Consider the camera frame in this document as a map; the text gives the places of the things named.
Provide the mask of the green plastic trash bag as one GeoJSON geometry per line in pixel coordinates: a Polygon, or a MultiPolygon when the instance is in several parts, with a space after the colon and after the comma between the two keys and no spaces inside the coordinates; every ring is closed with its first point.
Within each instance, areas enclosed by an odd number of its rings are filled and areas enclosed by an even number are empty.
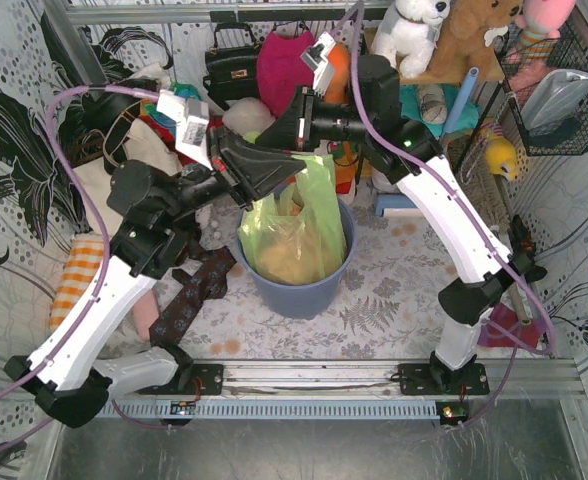
{"type": "Polygon", "coordinates": [[[237,235],[254,272],[277,284],[302,286],[336,273],[348,247],[333,157],[316,150],[295,158],[305,168],[281,192],[254,202],[242,215],[237,235]]]}

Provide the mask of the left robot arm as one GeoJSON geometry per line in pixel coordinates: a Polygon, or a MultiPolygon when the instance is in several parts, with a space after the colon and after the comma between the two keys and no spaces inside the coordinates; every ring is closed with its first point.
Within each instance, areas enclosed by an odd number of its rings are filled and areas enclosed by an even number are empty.
{"type": "Polygon", "coordinates": [[[194,214],[225,195],[248,209],[306,167],[299,155],[249,143],[225,127],[209,132],[206,153],[213,166],[197,166],[187,176],[170,176],[139,160],[114,171],[107,203],[123,221],[99,270],[55,332],[32,354],[13,356],[4,367],[49,417],[78,428],[123,395],[189,384],[193,361],[179,347],[180,338],[209,296],[224,296],[235,263],[226,247],[200,247],[194,214]],[[159,322],[151,348],[99,359],[123,317],[184,256],[201,263],[189,280],[191,297],[178,314],[159,322]]]}

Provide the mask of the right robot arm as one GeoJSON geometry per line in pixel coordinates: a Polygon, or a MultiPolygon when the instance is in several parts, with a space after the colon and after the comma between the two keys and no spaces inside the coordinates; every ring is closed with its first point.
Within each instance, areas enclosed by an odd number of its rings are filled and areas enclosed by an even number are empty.
{"type": "Polygon", "coordinates": [[[462,192],[430,130],[402,115],[400,82],[389,62],[362,55],[357,73],[346,103],[324,101],[314,86],[298,87],[257,143],[295,151],[311,151],[323,140],[355,143],[419,208],[457,271],[438,294],[447,319],[430,355],[430,384],[437,392],[457,393],[473,377],[482,320],[533,261],[525,250],[510,251],[496,238],[462,192]]]}

